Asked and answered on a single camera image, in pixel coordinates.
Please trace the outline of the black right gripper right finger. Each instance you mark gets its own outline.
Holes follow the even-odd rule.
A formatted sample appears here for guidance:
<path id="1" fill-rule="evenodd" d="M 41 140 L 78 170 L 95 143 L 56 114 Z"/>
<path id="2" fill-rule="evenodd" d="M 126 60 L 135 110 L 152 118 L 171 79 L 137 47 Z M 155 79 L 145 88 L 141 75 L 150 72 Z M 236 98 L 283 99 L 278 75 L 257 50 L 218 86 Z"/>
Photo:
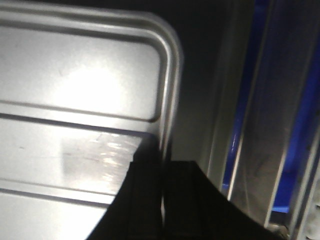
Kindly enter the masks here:
<path id="1" fill-rule="evenodd" d="M 229 202 L 194 161 L 171 161 L 164 175 L 167 240 L 273 240 Z"/>

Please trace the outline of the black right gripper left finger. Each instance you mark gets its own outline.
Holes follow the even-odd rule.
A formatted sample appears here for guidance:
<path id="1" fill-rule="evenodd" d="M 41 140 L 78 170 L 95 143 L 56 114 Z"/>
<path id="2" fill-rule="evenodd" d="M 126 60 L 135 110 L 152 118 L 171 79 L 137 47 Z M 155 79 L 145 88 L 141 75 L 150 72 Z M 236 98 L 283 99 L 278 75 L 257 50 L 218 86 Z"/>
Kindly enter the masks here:
<path id="1" fill-rule="evenodd" d="M 125 179 L 89 240 L 159 240 L 162 235 L 162 167 L 156 138 L 144 138 Z"/>

